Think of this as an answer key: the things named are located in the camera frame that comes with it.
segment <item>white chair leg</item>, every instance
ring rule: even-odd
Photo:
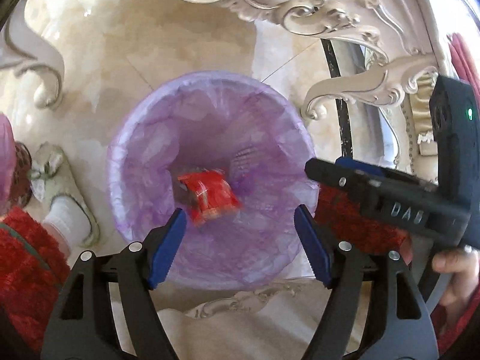
[[[38,108],[52,108],[62,97],[65,67],[62,55],[25,21],[27,0],[20,0],[0,31],[0,69],[13,68],[17,77],[33,71],[42,79],[34,94]]]
[[[366,72],[346,77],[325,79],[307,92],[301,108],[306,120],[326,116],[323,103],[330,99],[359,100],[372,105],[399,105],[405,93],[417,91],[416,79],[424,72],[436,71],[433,54],[398,58],[384,66],[376,65]]]

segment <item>marble floor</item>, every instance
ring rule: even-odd
[[[29,0],[27,23],[65,60],[62,103],[55,111],[33,106],[37,77],[0,72],[0,111],[16,140],[35,152],[60,144],[78,185],[100,223],[95,252],[124,247],[115,231],[105,188],[107,146],[128,112],[152,90],[181,74],[224,69],[272,86],[296,106],[311,85],[330,77],[321,41],[290,34],[267,22],[246,23],[226,9],[180,0]],[[316,155],[341,155],[335,102],[327,119],[312,122]],[[362,117],[355,140],[368,142]],[[33,199],[30,213],[45,214]],[[76,251],[70,261],[78,256]]]

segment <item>red snack wrapper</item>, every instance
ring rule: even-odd
[[[221,170],[188,173],[179,176],[178,181],[194,196],[196,205],[191,207],[190,217],[195,225],[201,225],[208,219],[218,218],[222,213],[242,206]]]

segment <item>human hand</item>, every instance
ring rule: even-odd
[[[438,273],[453,273],[439,304],[446,309],[446,326],[455,326],[465,312],[479,284],[479,252],[463,249],[446,250],[435,255],[432,268]]]

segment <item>trash can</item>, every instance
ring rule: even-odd
[[[295,208],[315,210],[318,186],[304,174],[311,157],[296,109],[270,86],[222,71],[181,76],[138,104],[109,146],[117,230],[142,241],[175,208],[188,209],[180,175],[220,169],[241,208],[189,221],[167,279],[209,290],[266,284],[301,248]]]

